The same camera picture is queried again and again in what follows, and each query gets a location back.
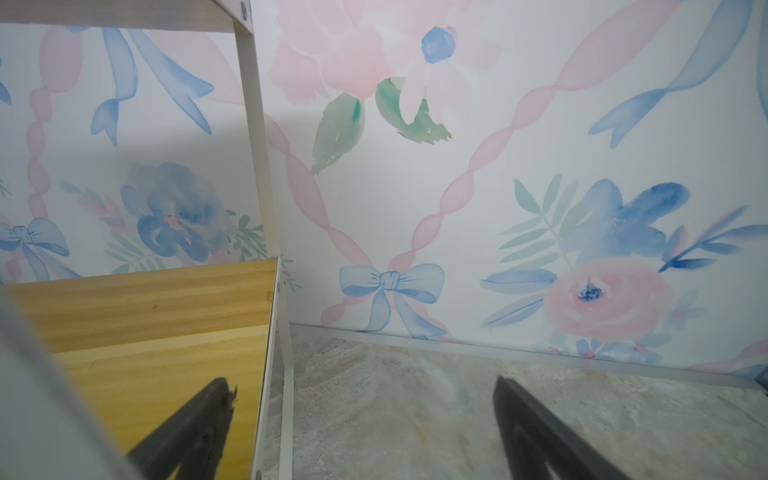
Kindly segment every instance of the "flower center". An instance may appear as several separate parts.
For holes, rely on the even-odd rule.
[[[587,283],[587,286],[578,293],[578,299],[582,302],[590,303],[603,296],[603,290],[597,288],[592,282]]]
[[[434,27],[422,38],[422,52],[427,63],[448,60],[456,51],[456,30]]]
[[[176,215],[168,215],[165,217],[165,223],[167,223],[171,228],[181,230],[181,219]]]

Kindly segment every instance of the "wooden shelf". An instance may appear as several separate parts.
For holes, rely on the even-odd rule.
[[[124,452],[218,376],[237,388],[217,478],[248,479],[277,260],[4,287]]]
[[[253,33],[249,0],[0,0],[0,22]]]

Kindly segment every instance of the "white wall trim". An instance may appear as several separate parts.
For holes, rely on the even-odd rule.
[[[766,390],[756,381],[731,375],[694,372],[693,370],[672,369],[663,366],[637,365],[625,362],[607,362],[581,357],[550,355],[547,353],[525,352],[522,350],[502,349],[492,346],[467,345],[464,343],[437,342],[419,340],[401,336],[379,335],[377,333],[353,332],[349,330],[328,329],[320,326],[291,324],[293,335],[320,335],[353,342],[375,343],[377,345],[399,346],[410,349],[431,350],[433,352],[457,353],[459,355],[479,356],[489,359],[514,360],[517,362],[537,363],[569,369],[594,370],[596,372],[623,373],[626,375],[646,376],[655,379],[678,380],[681,382],[709,383],[712,385],[731,386],[741,389],[755,389],[763,393]]]

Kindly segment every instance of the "floral wallpaper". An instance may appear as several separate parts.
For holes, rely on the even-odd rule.
[[[253,17],[292,322],[764,371],[765,2]],[[4,282],[264,256],[230,36],[0,38],[20,32],[0,41]]]

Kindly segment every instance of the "blue flower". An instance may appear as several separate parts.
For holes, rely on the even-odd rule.
[[[585,359],[607,360],[609,362],[615,362],[615,358],[603,354],[603,351],[606,351],[606,349],[601,349],[601,345],[603,344],[596,339],[590,340],[589,343],[587,340],[581,339],[576,342],[576,352],[580,357]]]
[[[698,296],[699,290],[695,289],[690,289],[686,293],[680,295],[674,308],[669,312],[667,318],[664,319],[664,329],[680,331],[685,327],[685,321],[687,319],[696,319],[706,314],[706,308],[691,307]]]
[[[619,355],[629,355],[629,363],[659,363],[663,357],[650,348],[658,348],[672,340],[672,335],[666,333],[648,333],[642,336],[634,345],[629,343],[611,343],[600,349],[601,352],[613,352]]]
[[[139,237],[161,257],[177,255],[181,247],[204,262],[226,247],[235,230],[213,184],[179,164],[133,165],[120,195],[138,219]]]
[[[660,256],[667,245],[663,232],[650,225],[680,208],[690,198],[681,184],[658,184],[624,205],[621,192],[610,180],[596,182],[584,195],[592,215],[566,233],[564,251],[581,251],[578,264],[602,257]]]

